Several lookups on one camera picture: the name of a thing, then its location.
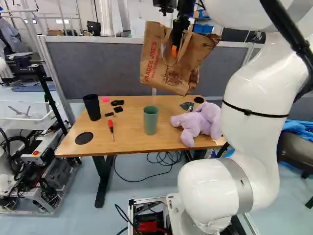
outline gray partition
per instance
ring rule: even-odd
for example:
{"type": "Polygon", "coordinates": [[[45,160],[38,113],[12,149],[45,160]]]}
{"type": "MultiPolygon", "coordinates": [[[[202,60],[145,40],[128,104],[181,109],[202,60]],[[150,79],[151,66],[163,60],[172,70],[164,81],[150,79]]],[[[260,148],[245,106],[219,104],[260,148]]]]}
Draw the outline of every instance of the gray partition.
{"type": "Polygon", "coordinates": [[[47,42],[66,99],[87,94],[151,95],[140,84],[141,44],[47,42]]]}
{"type": "MultiPolygon", "coordinates": [[[[66,99],[86,94],[151,95],[140,84],[141,44],[47,42],[66,99]]],[[[200,83],[193,94],[223,96],[226,84],[237,71],[246,47],[217,47],[200,68],[200,83]]],[[[158,90],[157,94],[170,94],[158,90]]]]}
{"type": "MultiPolygon", "coordinates": [[[[192,94],[223,96],[231,76],[241,67],[247,48],[216,47],[200,67],[200,81],[192,94]]],[[[158,95],[170,94],[157,91],[158,95]]]]}

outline brown paper bag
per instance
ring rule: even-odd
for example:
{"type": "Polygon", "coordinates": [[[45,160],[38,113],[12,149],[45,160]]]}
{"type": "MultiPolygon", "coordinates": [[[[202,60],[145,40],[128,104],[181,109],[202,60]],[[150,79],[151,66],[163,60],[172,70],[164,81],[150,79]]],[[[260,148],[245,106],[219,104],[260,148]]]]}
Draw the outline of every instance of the brown paper bag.
{"type": "Polygon", "coordinates": [[[172,56],[172,28],[146,22],[140,61],[140,82],[185,96],[199,82],[199,65],[220,41],[215,34],[185,31],[177,57],[172,56]]]}

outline round black pad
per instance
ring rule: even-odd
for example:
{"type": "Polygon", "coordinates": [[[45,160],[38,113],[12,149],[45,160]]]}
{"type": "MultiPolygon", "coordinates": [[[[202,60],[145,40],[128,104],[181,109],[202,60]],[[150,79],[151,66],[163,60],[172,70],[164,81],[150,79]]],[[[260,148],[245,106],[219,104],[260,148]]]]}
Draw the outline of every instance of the round black pad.
{"type": "Polygon", "coordinates": [[[204,103],[204,99],[203,99],[202,97],[196,97],[196,98],[194,99],[194,101],[195,101],[196,103],[198,103],[198,104],[204,103]]]}
{"type": "Polygon", "coordinates": [[[89,143],[93,138],[93,133],[91,132],[84,132],[79,134],[76,139],[75,139],[75,143],[78,145],[83,145],[86,143],[89,143]]]}

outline window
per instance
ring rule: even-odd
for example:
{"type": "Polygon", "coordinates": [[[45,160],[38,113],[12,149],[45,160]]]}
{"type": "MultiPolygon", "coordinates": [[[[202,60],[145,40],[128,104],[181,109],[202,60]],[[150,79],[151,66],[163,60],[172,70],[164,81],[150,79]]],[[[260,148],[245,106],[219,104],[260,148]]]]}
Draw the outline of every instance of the window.
{"type": "MultiPolygon", "coordinates": [[[[57,24],[63,24],[63,23],[62,23],[62,19],[56,19],[55,22],[56,22],[57,24]]],[[[64,23],[66,23],[66,24],[68,23],[68,24],[69,24],[69,20],[64,20],[64,23]]]]}
{"type": "Polygon", "coordinates": [[[37,24],[37,20],[33,19],[33,24],[37,24]]]}

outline screwdriver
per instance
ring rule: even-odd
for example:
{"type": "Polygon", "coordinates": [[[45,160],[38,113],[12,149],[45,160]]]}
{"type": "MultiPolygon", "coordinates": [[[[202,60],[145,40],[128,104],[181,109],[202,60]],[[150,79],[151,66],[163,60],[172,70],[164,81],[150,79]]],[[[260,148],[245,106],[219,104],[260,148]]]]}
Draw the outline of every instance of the screwdriver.
{"type": "Polygon", "coordinates": [[[113,139],[113,141],[114,141],[114,135],[113,135],[113,121],[112,121],[111,119],[108,121],[108,125],[109,125],[109,129],[110,129],[110,131],[111,131],[111,133],[112,133],[112,139],[113,139]]]}

